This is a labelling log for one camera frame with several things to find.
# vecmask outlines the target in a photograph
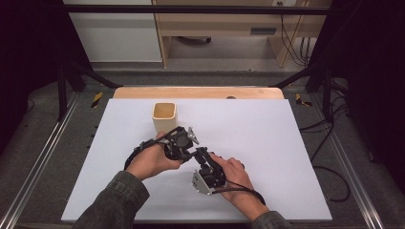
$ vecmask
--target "floor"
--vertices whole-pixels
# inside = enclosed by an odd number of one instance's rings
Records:
[[[292,61],[280,69],[276,66],[274,55],[269,50],[266,39],[246,39],[227,37],[213,38],[205,44],[183,38],[174,39],[165,69],[156,64],[99,64],[95,63],[98,73],[124,85],[189,85],[189,86],[269,86],[283,80],[300,69]],[[57,139],[51,154],[44,157],[45,166],[39,171],[31,190],[26,197],[20,198],[20,211],[15,228],[70,228],[71,225],[60,221],[82,163],[92,144],[96,127],[102,117],[108,98],[114,90],[107,89],[85,78],[88,87],[83,93],[71,93],[71,99],[77,99],[74,111],[63,134]],[[319,113],[320,93],[306,94],[301,79],[284,88],[285,97],[299,127],[306,127],[319,122],[323,117]],[[103,96],[97,108],[91,108],[97,92]],[[303,103],[296,102],[296,95],[301,95]],[[345,105],[345,100],[338,93],[334,109]],[[28,101],[30,108],[24,116],[20,127],[14,134],[9,146],[0,156],[0,215],[5,216],[10,210],[15,197],[35,164],[41,152],[44,152],[48,138],[57,125],[57,87],[50,84],[33,92]],[[329,129],[319,126],[313,133],[302,133],[309,156],[312,156]],[[335,174],[322,169],[315,169],[319,182],[326,196],[333,220],[318,223],[294,223],[294,228],[405,228],[405,197],[395,186],[382,164],[369,161],[367,147],[350,119],[348,110],[341,110],[335,116],[332,135],[322,146],[313,165],[324,166],[347,178],[347,169],[342,167],[342,155],[353,166],[360,188],[366,191],[366,200],[372,205],[362,203],[362,197],[356,193],[358,187],[351,187],[352,193],[344,202],[331,201],[344,198],[347,188],[344,181]],[[364,206],[372,206],[375,211],[367,211]],[[367,214],[377,213],[375,221],[368,220]],[[210,225],[210,228],[244,228],[244,225]],[[152,228],[151,225],[139,225],[140,228]],[[207,225],[160,225],[158,228],[205,228]]]

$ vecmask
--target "sleeve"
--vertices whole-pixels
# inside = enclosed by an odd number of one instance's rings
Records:
[[[286,229],[292,228],[278,212],[271,211],[262,214],[252,222],[252,229]]]
[[[121,171],[98,194],[74,228],[132,228],[137,211],[148,198],[149,193],[142,182]]]

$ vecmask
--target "yellow cup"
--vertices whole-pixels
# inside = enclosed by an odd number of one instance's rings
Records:
[[[156,103],[153,108],[153,123],[156,132],[169,132],[175,129],[177,124],[176,104],[174,103]]]

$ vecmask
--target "white tabletop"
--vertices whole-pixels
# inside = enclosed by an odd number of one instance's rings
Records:
[[[122,98],[108,103],[62,220],[77,220],[133,149],[156,135],[157,102],[176,103],[179,125],[193,127],[200,146],[238,158],[270,210],[291,221],[331,220],[288,100]],[[151,197],[135,221],[247,222],[221,195],[195,191],[191,180],[199,168],[191,159],[177,171],[144,180]]]

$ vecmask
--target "cabinet door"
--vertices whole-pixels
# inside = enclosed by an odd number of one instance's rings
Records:
[[[64,0],[65,4],[151,5],[150,0]],[[153,13],[70,13],[91,62],[161,62]]]

